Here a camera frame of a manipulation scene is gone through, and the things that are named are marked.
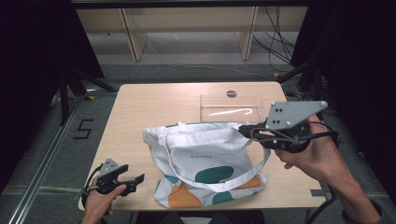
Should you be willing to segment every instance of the hand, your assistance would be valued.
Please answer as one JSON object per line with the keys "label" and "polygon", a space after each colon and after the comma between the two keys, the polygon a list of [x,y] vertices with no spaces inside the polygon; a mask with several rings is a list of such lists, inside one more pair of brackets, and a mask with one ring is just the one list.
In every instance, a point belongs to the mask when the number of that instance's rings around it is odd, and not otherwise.
{"label": "hand", "polygon": [[[308,121],[319,122],[317,116],[310,117]],[[321,124],[311,123],[310,132],[324,133],[327,130]],[[311,140],[308,147],[300,153],[276,149],[276,155],[286,163],[286,169],[296,166],[312,178],[332,187],[350,220],[356,223],[376,223],[380,219],[361,186],[349,172],[330,136]]]}
{"label": "hand", "polygon": [[[92,180],[92,185],[96,185],[97,177]],[[90,192],[85,202],[85,213],[81,224],[97,224],[100,223],[102,216],[108,212],[110,215],[114,213],[111,203],[122,194],[126,189],[125,185],[116,187],[108,194],[101,194],[96,190]]]}

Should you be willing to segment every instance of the clear plastic box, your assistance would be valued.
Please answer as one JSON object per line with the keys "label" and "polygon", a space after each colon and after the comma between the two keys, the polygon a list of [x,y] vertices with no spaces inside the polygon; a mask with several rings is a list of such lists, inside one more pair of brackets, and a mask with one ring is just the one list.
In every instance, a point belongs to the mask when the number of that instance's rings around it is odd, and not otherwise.
{"label": "clear plastic box", "polygon": [[201,94],[201,122],[264,122],[264,105],[258,93],[234,91]]}

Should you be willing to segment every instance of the printed number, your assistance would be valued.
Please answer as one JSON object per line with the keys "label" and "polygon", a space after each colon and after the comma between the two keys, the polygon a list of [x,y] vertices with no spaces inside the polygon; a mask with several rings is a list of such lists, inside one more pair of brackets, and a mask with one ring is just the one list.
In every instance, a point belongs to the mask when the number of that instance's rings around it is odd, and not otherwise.
{"label": "printed number", "polygon": [[90,137],[90,133],[91,133],[92,129],[83,129],[83,128],[81,128],[82,124],[85,121],[93,121],[93,119],[83,119],[81,121],[81,123],[79,124],[77,131],[78,132],[87,132],[87,135],[85,135],[84,137],[74,137],[73,139],[88,139]]}

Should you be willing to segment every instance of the white tote bag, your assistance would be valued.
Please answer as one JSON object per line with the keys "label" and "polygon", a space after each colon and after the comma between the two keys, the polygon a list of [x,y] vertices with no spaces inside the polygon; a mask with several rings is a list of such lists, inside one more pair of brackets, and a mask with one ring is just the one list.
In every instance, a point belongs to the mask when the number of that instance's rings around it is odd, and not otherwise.
{"label": "white tote bag", "polygon": [[147,128],[143,139],[161,169],[154,198],[165,207],[202,207],[246,197],[264,189],[261,172],[271,150],[253,165],[240,123],[209,122]]}

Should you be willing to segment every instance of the bag handle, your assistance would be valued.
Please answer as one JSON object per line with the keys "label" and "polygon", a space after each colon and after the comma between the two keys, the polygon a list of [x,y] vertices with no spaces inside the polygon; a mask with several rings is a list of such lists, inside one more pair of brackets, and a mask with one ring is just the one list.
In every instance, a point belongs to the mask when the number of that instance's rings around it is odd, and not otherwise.
{"label": "bag handle", "polygon": [[160,140],[159,141],[160,143],[163,142],[162,145],[165,148],[166,153],[168,155],[169,165],[178,179],[180,179],[184,183],[194,186],[196,188],[210,189],[215,192],[228,191],[228,190],[235,189],[235,188],[247,183],[251,178],[253,178],[262,169],[262,167],[264,167],[265,163],[267,163],[268,158],[271,155],[271,150],[263,147],[262,149],[264,152],[263,152],[262,160],[259,163],[257,163],[256,165],[254,165],[250,170],[246,171],[244,174],[242,174],[234,179],[227,180],[224,183],[206,184],[206,183],[195,182],[195,181],[189,180],[189,179],[183,177],[182,175],[180,175],[176,171],[176,169],[171,161],[171,156],[170,156],[170,152],[169,152],[168,144],[167,144],[167,134],[161,134],[159,136],[159,140]]}

